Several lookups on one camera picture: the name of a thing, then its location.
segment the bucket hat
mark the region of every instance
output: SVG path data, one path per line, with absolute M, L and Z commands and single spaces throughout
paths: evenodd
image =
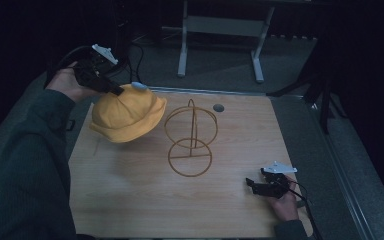
M 111 142 L 132 141 L 151 131 L 164 115 L 167 100 L 149 88 L 122 85 L 119 95 L 107 93 L 92 109 L 90 129 Z

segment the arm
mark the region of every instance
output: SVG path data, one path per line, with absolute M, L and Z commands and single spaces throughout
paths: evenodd
M 0 239 L 76 239 L 65 127 L 75 101 L 93 94 L 61 70 L 11 133 L 0 161 Z
M 294 190 L 295 182 L 291 182 L 290 188 Z M 282 223 L 274 227 L 276 238 L 279 240 L 306 240 L 307 233 L 301 220 L 299 220 L 295 195 L 288 191 L 280 199 L 269 197 L 267 201 Z

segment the cable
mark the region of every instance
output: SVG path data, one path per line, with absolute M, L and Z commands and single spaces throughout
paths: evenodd
M 122 73 L 125 69 L 126 69 L 127 65 L 124 66 L 124 67 L 121 67 L 120 69 L 118 69 L 117 71 L 114 71 L 114 72 L 111 72 L 111 75 L 106 75 L 108 78 L 113 78 L 114 76 Z
M 305 198 L 307 199 L 307 201 L 309 201 L 309 202 L 311 203 L 311 200 L 308 198 L 308 191 L 307 191 L 307 189 L 304 187 L 304 185 L 302 185 L 302 184 L 300 184 L 300 183 L 298 183 L 298 182 L 296 182 L 296 181 L 289 181 L 289 182 L 293 182 L 293 183 L 295 183 L 295 184 L 298 185 L 302 190 L 304 190 L 304 193 L 305 193 L 305 194 L 303 194 L 303 195 L 305 196 Z
M 83 51 L 83 50 L 91 50 L 92 47 L 91 46 L 80 46 L 80 47 L 77 47 L 73 50 L 71 50 L 68 54 L 66 54 L 59 62 L 58 64 L 55 66 L 55 67 L 52 67 L 50 66 L 48 68 L 48 71 L 47 71 L 47 79 L 45 81 L 45 84 L 44 84 L 44 88 L 46 88 L 46 86 L 48 86 L 49 82 L 51 82 L 52 78 L 54 77 L 55 75 L 55 72 L 60 70 L 60 69 L 63 69 L 63 68 L 67 68 L 67 66 L 64 66 L 64 65 L 68 65 L 70 64 L 72 61 L 74 60 L 70 60 L 70 58 L 72 57 L 72 55 L 74 55 L 75 53 L 78 53 L 79 51 Z
M 288 191 L 292 192 L 293 194 L 295 194 L 296 196 L 298 196 L 299 198 L 301 198 L 301 200 L 304 202 L 305 204 L 305 209 L 307 210 L 307 213 L 308 213 L 308 218 L 311 222 L 311 225 L 313 226 L 313 231 L 314 231 L 314 236 L 315 236 L 315 239 L 316 240 L 323 240 L 320 232 L 319 232 L 319 229 L 317 228 L 317 225 L 316 223 L 314 222 L 314 217 L 313 217 L 313 213 L 311 212 L 311 209 L 310 209 L 310 206 L 308 204 L 308 199 L 304 196 L 302 196 L 301 194 L 297 193 L 296 191 L 290 189 L 290 188 L 286 188 L 284 187 L 279 181 L 276 181 L 275 183 L 277 183 L 278 186 L 280 186 L 281 188 L 284 188 L 284 189 L 287 189 Z
M 127 58 L 127 66 L 129 67 L 130 71 L 127 70 L 129 73 L 130 73 L 130 83 L 133 82 L 133 76 L 136 77 L 136 80 L 140 83 L 142 83 L 141 79 L 140 79 L 140 76 L 139 76 L 139 67 L 140 67 L 140 64 L 142 63 L 142 59 L 143 59 L 143 55 L 144 55 L 144 51 L 143 51 L 143 48 L 136 44 L 136 43 L 131 43 L 132 46 L 135 46 L 135 47 L 138 47 L 141 51 L 141 56 L 139 58 L 139 61 L 136 65 L 136 70 L 133 70 L 133 66 L 132 66 L 132 62 L 130 61 L 130 58 Z

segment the gray sleeve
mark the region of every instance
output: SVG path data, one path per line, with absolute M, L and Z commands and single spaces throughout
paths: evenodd
M 300 220 L 283 222 L 274 227 L 278 240 L 307 240 L 307 233 Z
M 75 103 L 45 90 L 0 160 L 0 239 L 76 239 L 65 128 Z

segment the wooden surface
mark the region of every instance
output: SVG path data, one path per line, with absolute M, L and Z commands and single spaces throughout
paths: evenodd
M 270 100 L 263 96 L 156 94 L 168 100 L 165 115 L 151 132 L 128 143 L 111 143 L 90 130 L 91 106 L 70 158 L 70 201 L 77 232 L 120 238 L 273 236 L 273 226 L 278 223 L 275 215 L 264 198 L 253 195 L 245 183 L 245 178 L 263 182 L 260 168 L 273 161 L 291 164 Z M 173 142 L 164 128 L 166 117 L 175 108 L 187 106 L 189 99 L 212 111 L 218 124 L 217 137 L 208 145 L 212 164 L 198 177 L 181 176 L 170 167 L 168 151 Z M 222 104 L 224 111 L 213 111 L 215 104 Z M 167 123 L 173 138 L 190 137 L 191 116 L 185 112 Z M 205 142 L 215 133 L 214 121 L 199 111 L 197 116 L 198 139 Z M 179 146 L 173 149 L 173 154 L 185 151 Z M 173 160 L 173 165 L 196 173 L 208 161 L 208 157 L 180 159 Z M 300 211 L 311 235 L 307 215 Z

